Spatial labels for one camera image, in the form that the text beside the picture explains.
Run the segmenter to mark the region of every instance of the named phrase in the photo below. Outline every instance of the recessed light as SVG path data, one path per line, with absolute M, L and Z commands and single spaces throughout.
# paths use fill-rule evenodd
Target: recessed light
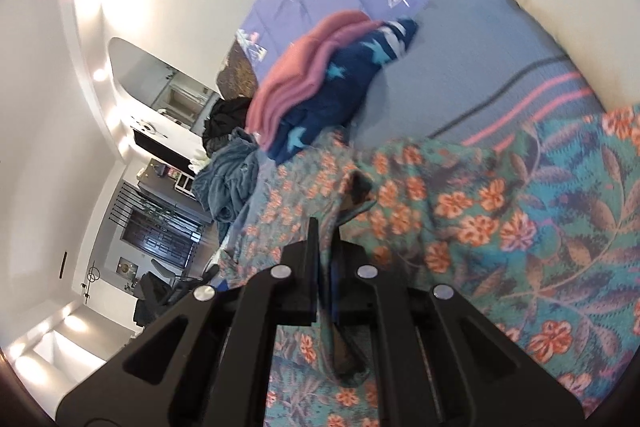
M 94 71 L 94 80 L 96 82 L 102 82 L 103 80 L 106 80 L 107 76 L 107 72 L 103 69 Z
M 14 344 L 13 346 L 11 346 L 9 348 L 9 356 L 11 357 L 11 359 L 15 360 L 20 357 L 20 355 L 24 351 L 24 347 L 24 343 Z
M 15 368 L 21 377 L 30 382 L 42 385 L 47 382 L 47 373 L 42 366 L 30 357 L 20 357 L 15 361 Z
M 65 319 L 65 326 L 68 326 L 72 330 L 78 331 L 78 332 L 86 331 L 87 329 L 86 322 L 84 322 L 84 320 L 82 319 L 79 319 L 75 315 L 69 315 Z

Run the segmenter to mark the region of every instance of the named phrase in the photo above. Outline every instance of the blue towel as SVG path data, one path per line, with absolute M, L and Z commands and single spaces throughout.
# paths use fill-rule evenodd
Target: blue towel
M 385 64 L 404 54 L 417 30 L 411 19 L 385 22 L 358 42 L 336 51 L 320 90 L 290 109 L 280 121 L 267 156 L 277 165 L 313 143 L 322 129 L 348 123 L 369 84 Z
M 257 153 L 258 146 L 251 135 L 236 128 L 228 145 L 213 153 L 210 163 L 193 181 L 191 191 L 217 222 L 221 240 L 254 193 Z

